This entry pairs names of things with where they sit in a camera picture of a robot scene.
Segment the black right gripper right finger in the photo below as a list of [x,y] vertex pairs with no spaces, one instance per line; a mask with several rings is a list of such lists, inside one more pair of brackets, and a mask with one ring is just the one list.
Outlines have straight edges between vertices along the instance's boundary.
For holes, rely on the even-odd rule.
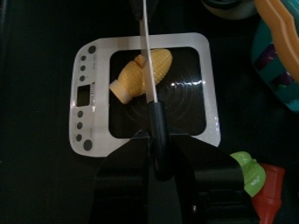
[[182,224],[258,224],[237,161],[190,136],[170,141]]

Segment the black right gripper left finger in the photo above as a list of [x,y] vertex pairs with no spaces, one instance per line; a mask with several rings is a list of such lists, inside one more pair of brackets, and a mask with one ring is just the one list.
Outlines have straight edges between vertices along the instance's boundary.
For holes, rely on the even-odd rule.
[[102,159],[94,177],[89,224],[146,224],[149,134],[138,132]]

